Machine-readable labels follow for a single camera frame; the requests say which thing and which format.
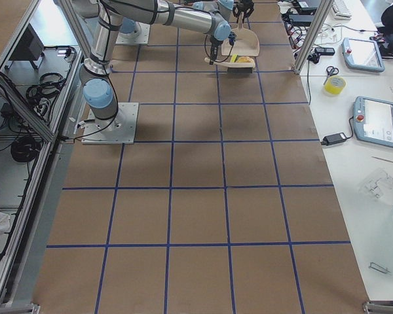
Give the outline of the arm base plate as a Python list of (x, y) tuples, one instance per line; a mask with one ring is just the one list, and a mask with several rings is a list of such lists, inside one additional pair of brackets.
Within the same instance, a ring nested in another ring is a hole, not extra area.
[(93, 120), (84, 126), (81, 141), (88, 145), (133, 144), (136, 134), (139, 103), (119, 103), (115, 120), (103, 121), (95, 118), (90, 109), (88, 119)]

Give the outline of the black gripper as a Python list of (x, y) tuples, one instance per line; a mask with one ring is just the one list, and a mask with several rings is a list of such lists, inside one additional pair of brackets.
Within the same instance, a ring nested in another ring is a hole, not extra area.
[(223, 44), (223, 41), (219, 41), (216, 39), (214, 36), (210, 36), (210, 54), (209, 54), (209, 64), (213, 65), (214, 64), (214, 59), (212, 58), (217, 58), (218, 56), (218, 51), (221, 45)]
[(239, 16), (243, 13), (250, 16), (254, 11), (254, 2), (252, 0), (238, 0), (233, 3), (233, 15)]

